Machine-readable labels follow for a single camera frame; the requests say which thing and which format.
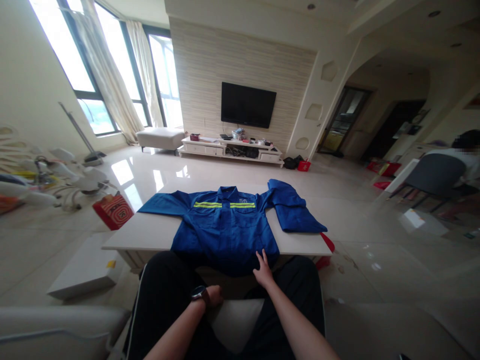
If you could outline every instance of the white stripe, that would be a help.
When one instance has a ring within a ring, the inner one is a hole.
[[[142,279],[144,278],[145,269],[147,268],[148,263],[145,264],[143,267],[143,273],[141,274],[140,284],[138,285],[138,292],[136,293],[136,301],[135,301],[135,313],[133,314],[133,318],[131,319],[130,324],[130,339],[128,340],[128,350],[126,352],[126,360],[129,360],[130,355],[130,345],[132,344],[132,337],[134,334],[134,323],[135,323],[135,316],[137,315],[138,304],[139,304],[139,297],[140,297],[140,288],[142,287]]]

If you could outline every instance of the tv stand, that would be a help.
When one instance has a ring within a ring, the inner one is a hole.
[[[190,137],[184,138],[183,146],[178,149],[178,154],[183,157],[184,154],[206,155],[217,158],[238,159],[260,163],[280,165],[284,167],[284,161],[281,159],[282,152],[278,149],[273,151],[274,146],[259,145],[257,143],[243,142],[240,140],[217,139],[215,142],[192,141]],[[258,148],[258,157],[251,158],[246,156],[233,156],[231,152],[227,153],[227,148],[252,147]]]

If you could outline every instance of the cardboard box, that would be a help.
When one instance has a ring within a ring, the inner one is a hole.
[[[115,231],[90,236],[56,278],[47,294],[60,300],[114,286],[119,280],[124,260],[115,250],[102,245]]]
[[[400,223],[407,233],[413,235],[425,232],[436,236],[442,236],[449,232],[435,216],[414,209],[408,209],[401,217]]]

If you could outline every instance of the television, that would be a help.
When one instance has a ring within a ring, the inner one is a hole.
[[[277,93],[221,83],[221,121],[268,129]]]

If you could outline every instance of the jacket pocket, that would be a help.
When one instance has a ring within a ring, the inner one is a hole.
[[[220,211],[219,208],[205,208],[195,207],[192,211],[193,220],[198,227],[203,229],[209,229],[216,226],[216,211]]]
[[[259,213],[254,207],[234,208],[232,213],[235,224],[240,228],[251,228],[258,222]]]

